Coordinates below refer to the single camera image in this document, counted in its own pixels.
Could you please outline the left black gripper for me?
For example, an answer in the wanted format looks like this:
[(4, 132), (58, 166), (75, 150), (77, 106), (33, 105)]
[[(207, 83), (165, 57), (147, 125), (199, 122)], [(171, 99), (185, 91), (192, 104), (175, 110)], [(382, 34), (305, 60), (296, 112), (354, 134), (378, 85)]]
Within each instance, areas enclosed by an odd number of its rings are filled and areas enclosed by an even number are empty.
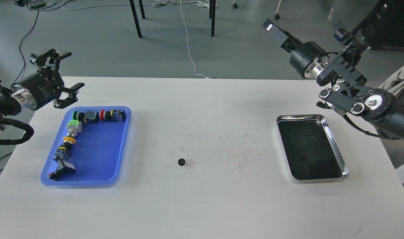
[[(84, 83), (76, 83), (71, 88), (64, 87), (60, 76), (60, 61), (71, 56), (71, 52), (47, 50), (40, 55), (31, 54), (29, 62), (37, 67), (37, 72), (12, 84), (12, 97), (15, 97), (23, 108), (36, 111), (53, 101), (53, 106), (64, 109), (78, 101), (79, 89)], [(59, 99), (61, 93), (68, 97)]]

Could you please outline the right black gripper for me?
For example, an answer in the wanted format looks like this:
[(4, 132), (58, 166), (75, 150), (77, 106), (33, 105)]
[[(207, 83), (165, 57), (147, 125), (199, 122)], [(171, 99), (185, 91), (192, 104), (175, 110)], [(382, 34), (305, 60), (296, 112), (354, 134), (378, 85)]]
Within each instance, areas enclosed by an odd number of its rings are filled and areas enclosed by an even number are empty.
[(270, 19), (266, 19), (262, 26), (266, 29), (267, 35), (279, 47), (291, 53), (289, 63), (302, 78), (308, 79), (312, 77), (309, 66), (313, 62), (320, 61), (320, 63), (324, 63), (328, 61), (328, 54), (316, 42), (309, 41), (302, 43), (292, 34), (274, 24)]

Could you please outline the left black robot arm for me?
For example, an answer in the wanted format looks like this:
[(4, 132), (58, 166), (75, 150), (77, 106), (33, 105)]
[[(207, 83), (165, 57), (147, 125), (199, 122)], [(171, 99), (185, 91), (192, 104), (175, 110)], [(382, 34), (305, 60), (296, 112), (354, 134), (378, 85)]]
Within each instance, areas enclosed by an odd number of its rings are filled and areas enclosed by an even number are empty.
[(70, 52), (59, 53), (50, 49), (41, 55), (31, 54), (30, 63), (37, 71), (10, 88), (1, 86), (0, 81), (0, 135), (7, 125), (24, 130), (19, 139), (0, 139), (0, 145), (18, 145), (28, 141), (34, 134), (34, 129), (27, 123), (12, 119), (23, 108), (36, 111), (48, 103), (55, 108), (64, 109), (75, 103), (79, 89), (84, 83), (67, 88), (59, 74), (61, 60), (71, 56)]

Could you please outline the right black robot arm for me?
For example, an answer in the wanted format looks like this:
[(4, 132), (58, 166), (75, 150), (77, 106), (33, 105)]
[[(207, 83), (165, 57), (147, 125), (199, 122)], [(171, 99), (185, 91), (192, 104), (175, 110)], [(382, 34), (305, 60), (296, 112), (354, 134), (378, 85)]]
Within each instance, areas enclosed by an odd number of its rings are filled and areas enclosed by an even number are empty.
[(366, 46), (352, 33), (337, 29), (334, 37), (343, 49), (335, 56), (329, 56), (316, 42), (303, 43), (270, 19), (263, 23), (263, 27), (279, 47), (291, 54), (291, 67), (302, 78), (312, 77), (322, 87), (319, 107), (335, 110), (357, 130), (360, 128), (348, 114), (363, 118), (380, 131), (380, 134), (374, 134), (362, 130), (366, 135), (404, 140), (404, 102), (385, 89), (365, 86), (367, 79), (355, 66)]

